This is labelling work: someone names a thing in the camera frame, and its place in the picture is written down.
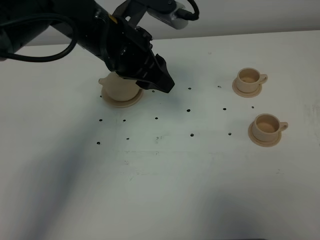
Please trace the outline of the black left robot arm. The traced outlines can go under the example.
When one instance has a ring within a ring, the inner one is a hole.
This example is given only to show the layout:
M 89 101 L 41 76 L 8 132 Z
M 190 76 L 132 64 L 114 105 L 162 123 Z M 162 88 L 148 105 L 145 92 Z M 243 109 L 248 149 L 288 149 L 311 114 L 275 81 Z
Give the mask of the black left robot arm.
M 127 0 L 110 14 L 94 0 L 3 0 L 0 3 L 0 59 L 47 63 L 81 46 L 118 76 L 135 80 L 144 90 L 168 93 L 175 83 L 166 61 L 152 51 L 152 36 L 138 22 L 146 12 Z M 52 27 L 70 39 L 61 52 L 25 56 L 18 51 Z

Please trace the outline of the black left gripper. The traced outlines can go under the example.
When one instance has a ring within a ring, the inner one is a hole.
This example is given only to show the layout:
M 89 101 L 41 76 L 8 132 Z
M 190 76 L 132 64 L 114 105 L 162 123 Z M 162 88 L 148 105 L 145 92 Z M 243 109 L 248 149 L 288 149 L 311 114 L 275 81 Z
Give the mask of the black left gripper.
M 167 63 L 152 52 L 152 36 L 138 26 L 147 7 L 136 0 L 126 0 L 113 14 L 101 9 L 95 18 L 102 26 L 100 53 L 107 68 L 122 78 L 136 79 L 144 90 L 168 94 L 175 82 Z

